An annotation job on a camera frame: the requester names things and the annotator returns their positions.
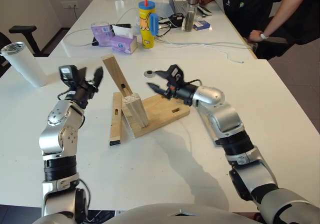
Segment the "wristwatch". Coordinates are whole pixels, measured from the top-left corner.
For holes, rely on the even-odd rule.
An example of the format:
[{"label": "wristwatch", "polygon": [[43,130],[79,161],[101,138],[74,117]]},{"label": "wristwatch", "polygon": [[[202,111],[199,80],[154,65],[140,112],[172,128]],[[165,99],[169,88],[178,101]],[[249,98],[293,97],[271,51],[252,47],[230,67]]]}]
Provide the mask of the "wristwatch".
[{"label": "wristwatch", "polygon": [[260,37],[263,39],[263,40],[267,40],[269,37],[265,36],[263,33],[260,34]]}]

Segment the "red straw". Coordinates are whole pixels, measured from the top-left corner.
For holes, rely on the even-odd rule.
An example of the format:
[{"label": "red straw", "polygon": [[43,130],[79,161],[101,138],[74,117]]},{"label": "red straw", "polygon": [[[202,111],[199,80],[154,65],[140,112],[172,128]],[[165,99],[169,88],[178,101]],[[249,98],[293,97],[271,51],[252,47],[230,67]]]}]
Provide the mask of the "red straw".
[{"label": "red straw", "polygon": [[144,0],[144,6],[148,7],[148,0]]}]

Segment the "charger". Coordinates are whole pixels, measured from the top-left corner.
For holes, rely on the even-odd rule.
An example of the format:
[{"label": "charger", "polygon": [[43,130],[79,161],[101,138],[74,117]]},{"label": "charger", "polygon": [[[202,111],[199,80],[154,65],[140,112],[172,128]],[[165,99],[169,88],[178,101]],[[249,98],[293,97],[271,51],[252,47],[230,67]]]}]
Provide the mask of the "charger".
[{"label": "charger", "polygon": [[173,14],[169,17],[169,21],[171,22],[171,28],[180,28],[182,26],[184,20],[184,15],[179,14]]}]

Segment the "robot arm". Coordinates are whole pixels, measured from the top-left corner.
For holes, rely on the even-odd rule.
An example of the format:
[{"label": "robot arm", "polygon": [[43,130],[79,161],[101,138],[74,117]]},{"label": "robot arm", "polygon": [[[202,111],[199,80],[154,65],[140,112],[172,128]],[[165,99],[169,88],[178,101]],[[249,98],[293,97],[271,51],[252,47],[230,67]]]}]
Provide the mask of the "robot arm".
[{"label": "robot arm", "polygon": [[60,100],[47,118],[39,145],[44,161],[42,218],[35,223],[82,223],[87,216],[88,203],[80,182],[76,162],[78,129],[83,125],[88,99],[98,92],[103,78],[102,67],[94,79],[86,81],[86,68],[59,68],[61,80],[69,86],[64,100]]},{"label": "robot arm", "polygon": [[177,65],[156,73],[168,80],[168,89],[148,83],[155,92],[168,99],[182,99],[206,116],[216,134],[216,144],[222,146],[231,165],[229,174],[239,196],[253,201],[267,223],[320,223],[318,207],[290,190],[278,188],[274,174],[222,91],[184,82]]}]

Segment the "desk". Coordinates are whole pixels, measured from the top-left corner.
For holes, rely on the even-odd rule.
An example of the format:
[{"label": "desk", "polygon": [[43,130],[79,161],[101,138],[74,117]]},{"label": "desk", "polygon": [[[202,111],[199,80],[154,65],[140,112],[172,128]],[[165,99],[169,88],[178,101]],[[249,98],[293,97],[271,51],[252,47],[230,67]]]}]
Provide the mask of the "desk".
[{"label": "desk", "polygon": [[[146,86],[146,69],[165,70],[180,65],[185,79],[224,91],[277,177],[280,187],[295,191],[312,203],[320,202],[320,136],[272,67],[264,60],[244,64],[198,59],[128,59],[118,63],[133,91],[142,98],[154,93]],[[43,161],[38,138],[46,117],[67,87],[58,66],[88,67],[92,76],[103,65],[100,58],[38,58],[49,82],[35,89],[10,68],[0,78],[0,202],[41,206]],[[127,126],[122,143],[110,147],[109,131],[115,84],[103,66],[99,92],[89,101],[86,121],[79,130],[77,170],[92,193],[91,209],[126,210],[136,206],[184,202],[215,206],[233,212],[256,211],[241,200],[229,178],[230,166],[221,148],[215,148],[197,111],[141,138]],[[153,82],[164,84],[159,77]]]},{"label": "desk", "polygon": [[[77,22],[70,29],[69,33],[81,30],[90,29],[91,23],[98,21],[107,21],[115,24],[121,15],[132,7],[137,7],[138,2],[142,0],[93,0],[84,13],[79,17]],[[168,0],[152,0],[156,2],[157,14],[162,17],[167,17],[172,14]],[[229,22],[224,13],[220,10],[215,2],[207,5],[207,8],[213,13],[213,16],[206,17],[204,20],[211,24],[211,29],[184,32],[181,29],[172,29],[165,38],[170,42],[233,42],[243,44],[241,37],[238,35],[232,24]],[[136,24],[138,10],[129,11],[120,23],[130,23],[132,26]],[[67,42],[74,45],[82,45],[90,43],[93,39],[91,30],[75,33],[59,43],[55,50],[51,53],[51,57],[99,57],[112,52],[111,47],[73,47]],[[138,32],[138,42],[141,41],[141,36]],[[218,47],[223,51],[229,53],[231,59],[247,60],[254,56],[251,51],[246,49]],[[163,45],[162,43],[155,43],[152,49],[144,49],[139,45],[138,49],[132,54],[127,55],[123,53],[114,53],[116,57],[127,58],[163,58],[165,53],[166,58],[179,59],[181,56],[185,58],[202,58],[206,59],[208,64],[211,64],[214,59],[226,59],[226,54],[219,52],[217,49],[205,46],[189,46],[185,48],[173,48],[171,45]]]}]

